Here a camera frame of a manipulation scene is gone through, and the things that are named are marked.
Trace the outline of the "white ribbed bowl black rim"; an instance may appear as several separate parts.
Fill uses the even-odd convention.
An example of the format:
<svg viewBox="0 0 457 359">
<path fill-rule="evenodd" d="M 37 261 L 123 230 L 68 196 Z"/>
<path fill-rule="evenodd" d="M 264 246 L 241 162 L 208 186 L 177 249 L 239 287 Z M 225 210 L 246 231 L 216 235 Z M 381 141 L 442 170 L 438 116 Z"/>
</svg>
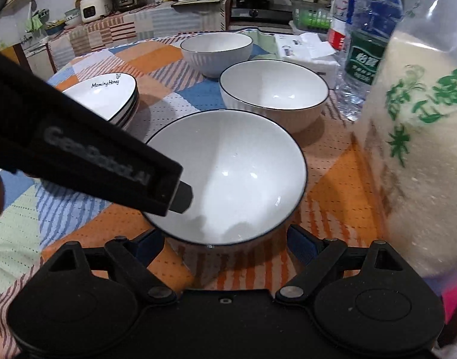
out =
<svg viewBox="0 0 457 359">
<path fill-rule="evenodd" d="M 193 190 L 183 214 L 144 215 L 177 241 L 208 249 L 252 247 L 282 227 L 302 201 L 308 169 L 300 146 L 258 114 L 193 113 L 147 144 L 182 165 L 181 181 Z"/>
</svg>

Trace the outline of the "white plate with black rim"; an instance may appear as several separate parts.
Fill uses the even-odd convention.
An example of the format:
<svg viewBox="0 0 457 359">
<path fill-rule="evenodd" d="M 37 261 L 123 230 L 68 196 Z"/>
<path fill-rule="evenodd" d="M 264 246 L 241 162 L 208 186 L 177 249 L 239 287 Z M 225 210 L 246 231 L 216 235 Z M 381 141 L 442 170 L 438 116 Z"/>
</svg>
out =
<svg viewBox="0 0 457 359">
<path fill-rule="evenodd" d="M 63 94 L 122 130 L 128 129 L 140 102 L 137 80 L 126 73 L 97 75 Z"/>
</svg>

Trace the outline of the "white small rice cooker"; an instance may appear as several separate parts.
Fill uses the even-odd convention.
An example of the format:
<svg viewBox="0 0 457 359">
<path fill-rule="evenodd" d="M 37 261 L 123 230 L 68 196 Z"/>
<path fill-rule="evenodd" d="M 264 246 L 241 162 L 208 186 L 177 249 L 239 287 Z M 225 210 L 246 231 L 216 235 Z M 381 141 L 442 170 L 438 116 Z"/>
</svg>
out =
<svg viewBox="0 0 457 359">
<path fill-rule="evenodd" d="M 112 12 L 112 0 L 82 0 L 81 19 L 84 24 L 107 17 Z"/>
</svg>

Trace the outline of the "white ribbed bowl far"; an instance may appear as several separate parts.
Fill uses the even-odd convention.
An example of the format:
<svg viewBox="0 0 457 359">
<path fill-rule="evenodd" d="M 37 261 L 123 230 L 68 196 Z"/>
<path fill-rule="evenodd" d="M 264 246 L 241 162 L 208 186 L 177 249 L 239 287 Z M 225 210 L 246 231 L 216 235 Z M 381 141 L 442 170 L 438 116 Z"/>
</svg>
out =
<svg viewBox="0 0 457 359">
<path fill-rule="evenodd" d="M 218 79 L 230 66 L 249 60 L 253 40 L 242 33 L 203 33 L 185 39 L 180 48 L 190 67 L 207 78 Z"/>
</svg>

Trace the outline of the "white ribbed bowl middle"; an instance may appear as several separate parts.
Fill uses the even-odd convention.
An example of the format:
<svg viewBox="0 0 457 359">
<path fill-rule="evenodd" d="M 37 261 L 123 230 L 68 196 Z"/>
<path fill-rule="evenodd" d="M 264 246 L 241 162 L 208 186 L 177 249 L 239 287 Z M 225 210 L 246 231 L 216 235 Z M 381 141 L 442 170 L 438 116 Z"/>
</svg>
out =
<svg viewBox="0 0 457 359">
<path fill-rule="evenodd" d="M 237 63 L 219 79 L 225 107 L 257 113 L 295 134 L 320 116 L 329 86 L 305 66 L 273 59 Z"/>
</svg>

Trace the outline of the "clear bag of rice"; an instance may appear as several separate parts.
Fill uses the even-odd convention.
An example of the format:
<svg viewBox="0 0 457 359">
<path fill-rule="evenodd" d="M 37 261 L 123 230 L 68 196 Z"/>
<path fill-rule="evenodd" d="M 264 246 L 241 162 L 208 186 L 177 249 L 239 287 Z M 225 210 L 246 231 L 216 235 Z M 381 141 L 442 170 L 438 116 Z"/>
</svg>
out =
<svg viewBox="0 0 457 359">
<path fill-rule="evenodd" d="M 457 270 L 457 0 L 415 0 L 355 135 L 383 236 L 421 276 Z"/>
</svg>

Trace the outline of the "patchwork counter cloth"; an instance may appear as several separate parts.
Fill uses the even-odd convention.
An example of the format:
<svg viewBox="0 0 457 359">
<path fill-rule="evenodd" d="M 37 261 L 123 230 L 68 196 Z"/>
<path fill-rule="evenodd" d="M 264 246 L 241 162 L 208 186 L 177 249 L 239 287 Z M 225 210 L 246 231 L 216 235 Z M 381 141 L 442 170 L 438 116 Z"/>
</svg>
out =
<svg viewBox="0 0 457 359">
<path fill-rule="evenodd" d="M 152 4 L 63 31 L 48 42 L 55 68 L 60 70 L 75 57 L 104 48 L 151 38 L 224 31 L 228 26 L 232 0 L 184 7 L 172 4 Z"/>
</svg>

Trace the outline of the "white tissue pack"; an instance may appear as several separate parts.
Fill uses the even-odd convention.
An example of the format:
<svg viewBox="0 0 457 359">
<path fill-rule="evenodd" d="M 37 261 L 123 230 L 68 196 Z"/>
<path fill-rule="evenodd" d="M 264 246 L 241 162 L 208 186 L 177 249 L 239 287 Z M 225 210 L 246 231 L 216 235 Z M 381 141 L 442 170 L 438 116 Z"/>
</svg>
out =
<svg viewBox="0 0 457 359">
<path fill-rule="evenodd" d="M 305 66 L 313 72 L 328 74 L 340 67 L 334 55 L 336 50 L 317 33 L 301 35 L 276 34 L 276 52 L 279 59 Z"/>
</svg>

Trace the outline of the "red label water bottle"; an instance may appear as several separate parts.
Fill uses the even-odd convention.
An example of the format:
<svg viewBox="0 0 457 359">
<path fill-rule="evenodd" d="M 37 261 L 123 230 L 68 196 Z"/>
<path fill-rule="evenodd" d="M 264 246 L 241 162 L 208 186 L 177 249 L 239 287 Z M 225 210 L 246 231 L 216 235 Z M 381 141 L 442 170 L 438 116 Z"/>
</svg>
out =
<svg viewBox="0 0 457 359">
<path fill-rule="evenodd" d="M 346 38 L 346 20 L 349 0 L 332 0 L 331 24 L 328 31 L 328 42 L 337 52 L 343 49 Z"/>
</svg>

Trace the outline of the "green plastic basket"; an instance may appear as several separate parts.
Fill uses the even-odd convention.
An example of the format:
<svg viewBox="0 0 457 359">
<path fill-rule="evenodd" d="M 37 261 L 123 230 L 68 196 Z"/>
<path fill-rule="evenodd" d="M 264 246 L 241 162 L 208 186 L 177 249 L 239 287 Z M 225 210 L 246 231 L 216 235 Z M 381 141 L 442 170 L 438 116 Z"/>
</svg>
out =
<svg viewBox="0 0 457 359">
<path fill-rule="evenodd" d="M 304 32 L 327 33 L 332 21 L 330 9 L 323 4 L 292 0 L 294 26 Z"/>
</svg>

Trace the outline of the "green label water bottle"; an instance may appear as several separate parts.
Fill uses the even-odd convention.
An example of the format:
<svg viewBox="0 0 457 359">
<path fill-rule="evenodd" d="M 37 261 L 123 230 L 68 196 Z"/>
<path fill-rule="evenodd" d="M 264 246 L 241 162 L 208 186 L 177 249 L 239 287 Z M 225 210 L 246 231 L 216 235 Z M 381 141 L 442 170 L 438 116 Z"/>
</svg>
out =
<svg viewBox="0 0 457 359">
<path fill-rule="evenodd" d="M 402 0 L 349 0 L 344 63 L 335 94 L 341 115 L 356 121 L 388 41 L 403 16 Z"/>
</svg>

